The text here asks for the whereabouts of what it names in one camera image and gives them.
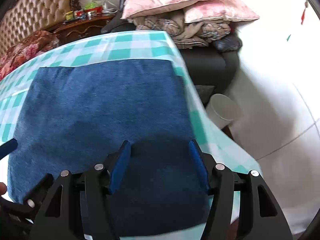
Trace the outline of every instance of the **nightstand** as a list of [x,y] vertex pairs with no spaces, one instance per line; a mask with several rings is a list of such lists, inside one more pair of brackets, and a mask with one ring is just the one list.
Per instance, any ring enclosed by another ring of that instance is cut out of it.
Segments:
[[64,45],[80,39],[101,34],[101,28],[104,27],[114,15],[100,14],[92,18],[79,19],[66,24],[60,24],[53,33],[57,34],[60,45]]

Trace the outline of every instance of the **checkered tablecloth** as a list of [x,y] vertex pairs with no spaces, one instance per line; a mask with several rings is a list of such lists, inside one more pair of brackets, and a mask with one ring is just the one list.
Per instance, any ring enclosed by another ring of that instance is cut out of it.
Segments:
[[[260,171],[258,163],[209,120],[178,49],[169,35],[162,31],[130,31],[94,36],[58,47],[21,65],[0,82],[0,144],[12,138],[22,104],[38,68],[77,67],[133,58],[157,58],[172,62],[176,75],[183,77],[193,132],[203,152],[210,153],[217,163],[223,163],[233,171]],[[233,220],[238,216],[239,203],[240,194],[235,192]],[[204,224],[201,224],[143,239],[196,240],[200,239],[203,229]],[[123,238],[129,240],[140,237]]]

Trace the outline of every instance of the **silver bolt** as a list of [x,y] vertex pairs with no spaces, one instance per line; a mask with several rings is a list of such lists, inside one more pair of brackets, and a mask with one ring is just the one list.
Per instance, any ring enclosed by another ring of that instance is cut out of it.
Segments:
[[219,170],[219,171],[223,171],[224,168],[225,168],[224,165],[221,164],[221,163],[218,163],[218,164],[216,165],[216,169]]
[[31,199],[28,199],[27,203],[32,208],[34,208],[36,206],[35,203]]
[[258,172],[258,171],[255,171],[255,170],[252,170],[250,173],[251,173],[251,175],[254,176],[254,177],[258,177],[258,176],[259,176],[259,172]]
[[103,169],[103,164],[101,164],[101,163],[96,164],[94,166],[94,169],[97,170],[97,171],[102,170]]
[[69,171],[67,171],[67,170],[61,171],[60,175],[61,175],[61,177],[68,176],[69,175]]

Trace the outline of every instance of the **blue cloth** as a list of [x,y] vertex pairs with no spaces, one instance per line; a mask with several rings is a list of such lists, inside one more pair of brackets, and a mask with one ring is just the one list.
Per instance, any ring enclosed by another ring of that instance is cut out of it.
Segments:
[[128,140],[129,164],[109,202],[116,232],[154,235],[207,219],[208,197],[188,149],[194,136],[184,91],[170,61],[40,68],[13,137],[8,184],[16,202],[44,174],[85,171]]

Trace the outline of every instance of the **tufted leather headboard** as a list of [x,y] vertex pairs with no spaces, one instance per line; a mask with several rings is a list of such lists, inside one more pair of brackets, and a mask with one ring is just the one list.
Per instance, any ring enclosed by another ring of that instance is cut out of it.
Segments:
[[62,23],[79,0],[16,0],[0,23],[0,55],[38,30]]

